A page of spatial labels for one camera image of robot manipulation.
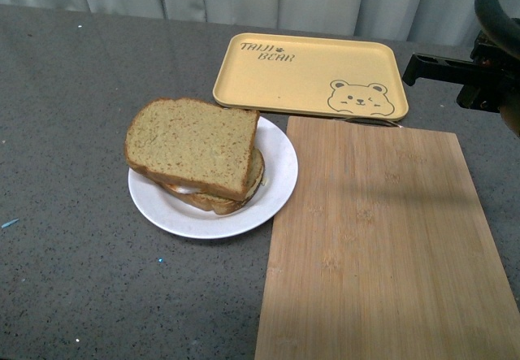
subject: bread slice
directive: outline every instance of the bread slice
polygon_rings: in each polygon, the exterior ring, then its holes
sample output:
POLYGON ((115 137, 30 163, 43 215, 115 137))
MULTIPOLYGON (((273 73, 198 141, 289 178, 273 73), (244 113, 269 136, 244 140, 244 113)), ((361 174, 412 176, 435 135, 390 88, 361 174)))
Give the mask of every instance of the bread slice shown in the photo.
POLYGON ((237 201, 211 193, 179 193, 176 185, 159 183, 171 195, 191 206, 204 211, 214 211, 217 215, 227 215, 242 208, 254 194, 262 181, 265 163, 260 150, 253 148, 253 157, 247 180, 248 192, 244 200, 237 201))
POLYGON ((158 98, 130 124, 124 154, 153 181, 242 201, 259 117, 192 98, 158 98))

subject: plastic tray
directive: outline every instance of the plastic tray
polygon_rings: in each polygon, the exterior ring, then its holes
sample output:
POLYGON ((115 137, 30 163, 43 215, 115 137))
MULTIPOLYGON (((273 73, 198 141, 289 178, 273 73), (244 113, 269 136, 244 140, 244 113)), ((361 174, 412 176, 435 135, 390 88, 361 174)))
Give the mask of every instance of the plastic tray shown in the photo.
POLYGON ((242 33, 213 88, 219 104, 289 114, 402 119, 408 102, 380 43, 242 33))

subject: wooden cutting board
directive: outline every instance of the wooden cutting board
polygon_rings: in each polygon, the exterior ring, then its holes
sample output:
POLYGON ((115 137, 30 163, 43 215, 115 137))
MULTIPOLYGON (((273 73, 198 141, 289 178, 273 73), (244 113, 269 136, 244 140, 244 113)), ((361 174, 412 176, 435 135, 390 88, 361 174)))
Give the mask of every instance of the wooden cutting board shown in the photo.
POLYGON ((256 359, 515 359, 520 314, 454 134, 291 117, 256 359))

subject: bear illustration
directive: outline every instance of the bear illustration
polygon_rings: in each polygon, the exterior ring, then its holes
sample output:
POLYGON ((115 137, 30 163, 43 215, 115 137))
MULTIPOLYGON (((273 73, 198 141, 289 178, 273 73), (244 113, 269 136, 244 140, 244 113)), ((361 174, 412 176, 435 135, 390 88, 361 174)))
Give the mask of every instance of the bear illustration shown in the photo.
POLYGON ((351 85, 347 81, 334 80, 331 88, 332 94, 327 102, 337 112, 388 116, 395 110, 386 97, 387 88, 384 85, 351 85))

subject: gray countertop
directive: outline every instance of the gray countertop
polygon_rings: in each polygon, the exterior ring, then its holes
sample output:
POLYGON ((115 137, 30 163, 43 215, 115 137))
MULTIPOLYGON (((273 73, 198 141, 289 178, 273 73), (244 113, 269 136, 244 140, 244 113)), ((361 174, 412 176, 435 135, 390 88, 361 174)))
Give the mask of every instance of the gray countertop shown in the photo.
MULTIPOLYGON (((123 156, 149 100, 213 102, 243 32, 302 35, 0 6, 0 223, 19 219, 0 232, 0 358, 253 358, 272 219, 220 241, 164 232, 132 203, 123 156)), ((413 52, 470 53, 380 42, 401 73, 413 52)), ((520 141, 459 108, 460 88, 405 86, 401 123, 457 134, 518 302, 520 141)))

